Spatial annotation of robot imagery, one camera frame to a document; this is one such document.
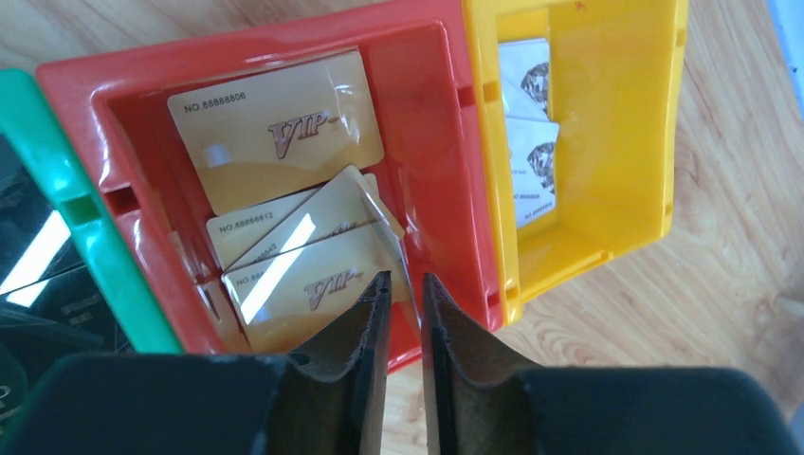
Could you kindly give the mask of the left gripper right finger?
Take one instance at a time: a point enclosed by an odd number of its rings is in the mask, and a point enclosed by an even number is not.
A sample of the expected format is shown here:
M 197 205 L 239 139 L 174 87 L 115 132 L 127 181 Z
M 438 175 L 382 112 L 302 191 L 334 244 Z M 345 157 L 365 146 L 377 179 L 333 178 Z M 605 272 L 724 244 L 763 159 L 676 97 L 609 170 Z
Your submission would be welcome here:
M 462 311 L 432 274 L 422 322 L 432 454 L 796 454 L 750 375 L 712 367 L 546 367 Z

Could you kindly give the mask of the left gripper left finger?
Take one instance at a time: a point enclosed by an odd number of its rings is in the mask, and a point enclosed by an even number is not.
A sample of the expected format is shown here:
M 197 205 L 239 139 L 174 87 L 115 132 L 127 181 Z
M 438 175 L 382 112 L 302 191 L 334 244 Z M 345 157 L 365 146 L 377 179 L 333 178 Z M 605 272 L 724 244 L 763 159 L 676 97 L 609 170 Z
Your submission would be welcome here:
M 282 355 L 72 355 L 34 390 L 5 454 L 376 454 L 392 282 Z

